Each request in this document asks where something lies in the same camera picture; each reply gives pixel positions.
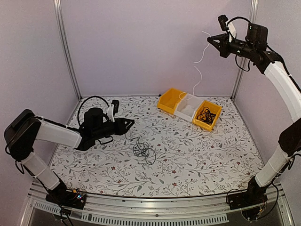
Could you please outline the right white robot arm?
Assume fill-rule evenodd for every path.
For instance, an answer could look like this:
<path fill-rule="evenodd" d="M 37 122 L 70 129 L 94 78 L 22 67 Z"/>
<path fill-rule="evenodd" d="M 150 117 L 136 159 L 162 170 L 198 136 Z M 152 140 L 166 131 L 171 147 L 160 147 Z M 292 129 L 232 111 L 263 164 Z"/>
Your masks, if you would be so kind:
<path fill-rule="evenodd" d="M 209 37 L 207 41 L 224 58 L 234 54 L 249 59 L 275 87 L 282 107 L 289 114 L 287 118 L 291 119 L 291 125 L 281 132 L 273 155 L 250 181 L 259 188 L 266 187 L 301 150 L 301 90 L 288 72 L 281 55 L 266 40 L 230 40 L 228 34 L 220 34 Z"/>

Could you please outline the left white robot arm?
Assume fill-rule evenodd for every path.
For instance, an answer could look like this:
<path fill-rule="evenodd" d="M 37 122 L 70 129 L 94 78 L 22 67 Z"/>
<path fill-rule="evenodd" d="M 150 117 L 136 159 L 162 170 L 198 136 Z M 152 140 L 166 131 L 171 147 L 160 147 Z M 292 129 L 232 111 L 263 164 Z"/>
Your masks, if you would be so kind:
<path fill-rule="evenodd" d="M 63 182 L 34 152 L 35 142 L 54 143 L 87 151 L 97 140 L 126 134 L 134 123 L 134 120 L 126 118 L 110 119 L 101 109 L 92 108 L 84 114 L 84 122 L 79 128 L 71 128 L 25 109 L 4 131 L 6 152 L 51 190 L 52 197 L 59 204 L 66 204 L 70 200 L 70 194 L 60 187 L 64 185 Z"/>

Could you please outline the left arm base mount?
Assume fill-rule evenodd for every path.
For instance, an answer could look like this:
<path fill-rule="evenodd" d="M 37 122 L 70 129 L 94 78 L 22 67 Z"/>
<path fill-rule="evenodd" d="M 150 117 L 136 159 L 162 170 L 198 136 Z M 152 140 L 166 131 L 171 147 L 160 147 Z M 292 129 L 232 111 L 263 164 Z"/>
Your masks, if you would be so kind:
<path fill-rule="evenodd" d="M 59 206 L 66 206 L 75 209 L 84 209 L 87 193 L 79 189 L 54 189 L 49 190 L 46 195 L 46 201 L 55 203 Z"/>

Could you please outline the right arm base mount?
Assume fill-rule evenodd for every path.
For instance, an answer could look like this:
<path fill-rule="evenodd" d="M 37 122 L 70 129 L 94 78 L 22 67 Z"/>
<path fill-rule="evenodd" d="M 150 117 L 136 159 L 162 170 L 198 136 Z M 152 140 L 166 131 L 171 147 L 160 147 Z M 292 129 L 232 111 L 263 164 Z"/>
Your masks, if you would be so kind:
<path fill-rule="evenodd" d="M 258 220 L 266 208 L 268 200 L 266 195 L 267 187 L 249 185 L 246 191 L 227 194 L 226 203 L 231 210 L 246 208 L 242 211 L 242 216 L 248 221 Z"/>

